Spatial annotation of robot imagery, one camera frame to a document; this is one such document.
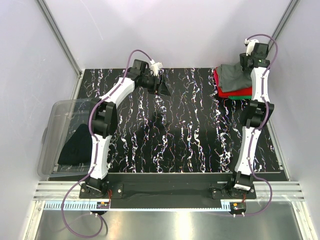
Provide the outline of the grey t shirt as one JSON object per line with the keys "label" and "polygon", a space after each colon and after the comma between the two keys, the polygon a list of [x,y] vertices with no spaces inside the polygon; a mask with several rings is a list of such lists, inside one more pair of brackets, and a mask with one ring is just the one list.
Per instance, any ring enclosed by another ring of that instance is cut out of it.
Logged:
{"label": "grey t shirt", "polygon": [[223,93],[239,91],[252,87],[250,72],[243,72],[240,62],[221,64],[216,68],[218,86]]}

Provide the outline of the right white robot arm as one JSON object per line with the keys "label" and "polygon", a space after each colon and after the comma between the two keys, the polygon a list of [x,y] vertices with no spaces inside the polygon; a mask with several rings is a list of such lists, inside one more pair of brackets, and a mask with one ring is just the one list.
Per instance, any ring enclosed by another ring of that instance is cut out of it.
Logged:
{"label": "right white robot arm", "polygon": [[227,185],[227,193],[232,198],[242,198],[254,191],[253,164],[258,139],[262,128],[274,111],[268,93],[270,61],[267,60],[269,46],[257,39],[245,41],[246,52],[240,55],[240,65],[244,72],[250,73],[252,96],[240,116],[242,142],[233,176]]}

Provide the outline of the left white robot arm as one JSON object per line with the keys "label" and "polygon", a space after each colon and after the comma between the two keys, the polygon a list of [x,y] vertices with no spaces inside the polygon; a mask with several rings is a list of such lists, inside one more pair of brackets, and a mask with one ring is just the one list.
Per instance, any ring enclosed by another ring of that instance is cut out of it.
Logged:
{"label": "left white robot arm", "polygon": [[103,198],[108,193],[109,144],[118,128],[119,105],[137,88],[144,88],[153,95],[171,95],[161,74],[162,67],[161,62],[153,59],[149,62],[136,59],[106,94],[91,100],[88,130],[92,151],[90,167],[84,181],[95,197]]}

